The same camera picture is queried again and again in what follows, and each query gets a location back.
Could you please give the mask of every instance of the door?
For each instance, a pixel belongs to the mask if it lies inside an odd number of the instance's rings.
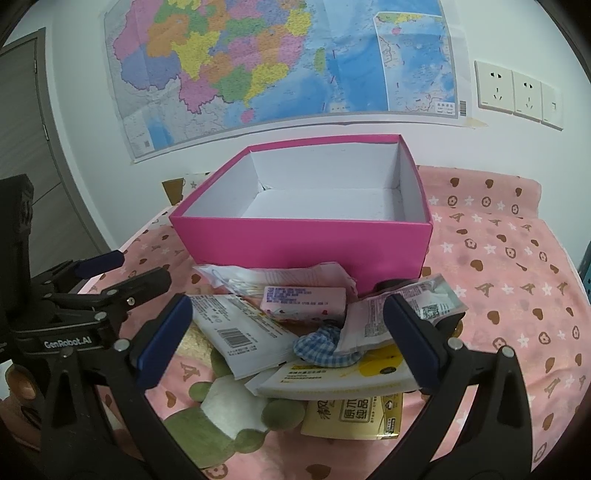
[[[104,248],[91,237],[56,166],[54,153],[61,146],[50,142],[43,122],[47,112],[38,91],[38,38],[12,45],[0,54],[0,178],[26,173],[35,188],[29,238],[35,276],[65,260],[99,255]]]

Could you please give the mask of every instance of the bed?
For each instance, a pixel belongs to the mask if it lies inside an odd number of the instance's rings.
[[[516,350],[531,408],[535,468],[571,422],[591,378],[586,292],[559,241],[538,218],[537,182],[441,167],[420,167],[419,173],[434,223],[422,275],[442,273],[469,306],[460,334],[468,347],[495,352],[510,345]],[[168,269],[170,291],[135,309],[121,337],[132,337],[176,292],[213,292],[193,270],[193,260],[168,221],[173,209],[159,213],[122,247],[122,268],[90,280],[82,290],[94,293],[154,267]],[[146,393],[162,419],[193,405],[189,387],[212,377],[207,358],[191,354],[198,342],[190,329],[160,384]],[[474,393],[466,393],[437,456],[453,447]],[[102,398],[118,415],[108,390]],[[418,392],[404,396],[402,436],[424,403]],[[204,472],[214,480],[363,480],[397,441],[319,439],[297,430],[270,433],[259,451],[235,454]]]

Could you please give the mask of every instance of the green plush toy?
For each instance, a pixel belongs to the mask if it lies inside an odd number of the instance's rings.
[[[191,386],[189,395],[201,406],[174,413],[164,425],[199,468],[218,466],[234,453],[251,453],[261,448],[271,430],[298,426],[306,412],[302,402],[255,397],[246,380],[235,380],[217,350],[211,354],[211,382]]]

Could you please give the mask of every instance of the wall socket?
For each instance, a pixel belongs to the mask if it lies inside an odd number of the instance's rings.
[[[510,70],[477,60],[476,83],[480,108],[513,113],[515,98]]]
[[[513,72],[515,90],[515,114],[542,120],[542,85],[539,80],[519,72]]]

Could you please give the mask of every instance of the pink package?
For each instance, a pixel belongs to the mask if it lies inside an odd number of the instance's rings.
[[[433,224],[399,135],[305,138],[248,147],[170,216],[198,263],[341,264],[358,291],[417,278]]]
[[[345,319],[347,291],[341,287],[265,287],[261,310],[279,322]]]

